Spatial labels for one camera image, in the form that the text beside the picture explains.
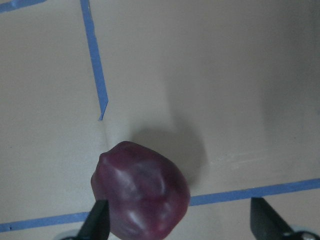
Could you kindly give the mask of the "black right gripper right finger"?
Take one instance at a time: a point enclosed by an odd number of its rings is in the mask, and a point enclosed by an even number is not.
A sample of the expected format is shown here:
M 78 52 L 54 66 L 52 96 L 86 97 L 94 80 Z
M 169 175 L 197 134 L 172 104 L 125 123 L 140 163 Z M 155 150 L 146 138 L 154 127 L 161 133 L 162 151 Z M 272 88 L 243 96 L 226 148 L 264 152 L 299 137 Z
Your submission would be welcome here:
M 250 230 L 256 240 L 289 240 L 295 231 L 262 197 L 250 200 Z

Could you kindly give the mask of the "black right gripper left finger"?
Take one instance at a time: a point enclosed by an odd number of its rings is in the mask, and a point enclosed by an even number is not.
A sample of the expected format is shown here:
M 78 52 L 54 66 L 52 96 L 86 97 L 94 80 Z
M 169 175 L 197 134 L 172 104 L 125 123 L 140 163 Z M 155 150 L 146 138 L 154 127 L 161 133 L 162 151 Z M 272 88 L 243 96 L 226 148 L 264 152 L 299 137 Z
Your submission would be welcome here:
M 110 212 L 107 200 L 97 200 L 75 240 L 107 240 L 110 235 Z

